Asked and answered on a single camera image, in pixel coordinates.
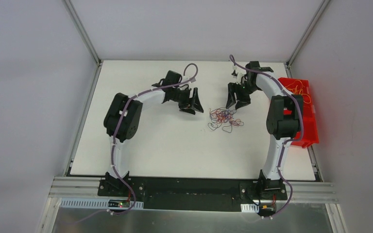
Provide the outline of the right controller board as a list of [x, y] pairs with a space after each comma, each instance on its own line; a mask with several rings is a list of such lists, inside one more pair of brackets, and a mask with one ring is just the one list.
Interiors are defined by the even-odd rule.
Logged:
[[276, 213], [276, 209], [271, 206], [261, 206], [258, 211], [258, 215], [261, 217], [270, 217]]

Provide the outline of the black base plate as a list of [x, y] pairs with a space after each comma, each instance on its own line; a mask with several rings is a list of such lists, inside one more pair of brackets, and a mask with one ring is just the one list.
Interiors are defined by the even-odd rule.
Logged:
[[262, 191], [257, 180], [126, 176], [105, 174], [98, 196], [136, 201], [145, 209], [238, 212], [243, 204], [288, 199], [285, 185]]

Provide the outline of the aluminium frame rail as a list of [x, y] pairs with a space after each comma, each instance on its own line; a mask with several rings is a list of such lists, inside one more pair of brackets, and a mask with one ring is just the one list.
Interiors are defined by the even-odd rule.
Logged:
[[[94, 177], [55, 177], [50, 198], [98, 198], [100, 178]], [[338, 204], [339, 199], [332, 183], [291, 181], [293, 203]]]

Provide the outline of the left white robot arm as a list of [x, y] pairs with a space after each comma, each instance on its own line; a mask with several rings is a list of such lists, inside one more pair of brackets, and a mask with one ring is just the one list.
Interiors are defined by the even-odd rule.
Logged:
[[105, 179], [116, 196], [124, 196], [129, 189], [125, 181], [129, 169], [124, 162], [123, 148], [126, 141], [136, 134], [142, 111], [156, 104], [173, 101], [178, 104], [180, 112], [192, 115], [203, 113], [198, 88], [190, 87], [195, 80], [196, 75], [187, 78], [184, 74], [170, 70], [165, 78], [152, 84], [148, 90], [132, 96], [123, 93], [114, 96], [103, 126], [111, 141], [110, 168]]

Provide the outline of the left controller board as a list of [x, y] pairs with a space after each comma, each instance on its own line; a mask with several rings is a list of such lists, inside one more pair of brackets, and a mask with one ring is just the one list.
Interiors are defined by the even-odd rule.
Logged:
[[108, 207], [115, 209], [129, 208], [131, 206], [131, 201], [128, 200], [109, 200]]

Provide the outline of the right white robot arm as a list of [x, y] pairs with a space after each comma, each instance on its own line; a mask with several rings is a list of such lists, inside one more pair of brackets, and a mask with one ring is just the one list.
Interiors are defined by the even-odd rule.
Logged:
[[243, 67], [245, 73], [237, 71], [233, 65], [235, 82], [228, 84], [226, 108], [236, 110], [251, 103], [250, 95], [263, 91], [270, 101], [266, 128], [270, 134], [268, 155], [260, 171], [255, 190], [259, 197], [268, 199], [280, 192], [284, 186], [283, 164], [288, 154], [288, 146], [295, 141], [297, 133], [304, 132], [303, 97], [286, 89], [274, 76], [270, 67], [261, 67], [258, 61], [251, 61]]

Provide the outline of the controller board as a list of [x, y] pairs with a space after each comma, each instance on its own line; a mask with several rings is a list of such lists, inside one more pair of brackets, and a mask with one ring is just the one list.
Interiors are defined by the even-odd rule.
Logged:
[[258, 215], [261, 217], [270, 217], [276, 213], [276, 209], [271, 206], [261, 206], [258, 211]]
[[109, 200], [108, 207], [115, 209], [129, 208], [131, 206], [131, 201], [128, 200]]

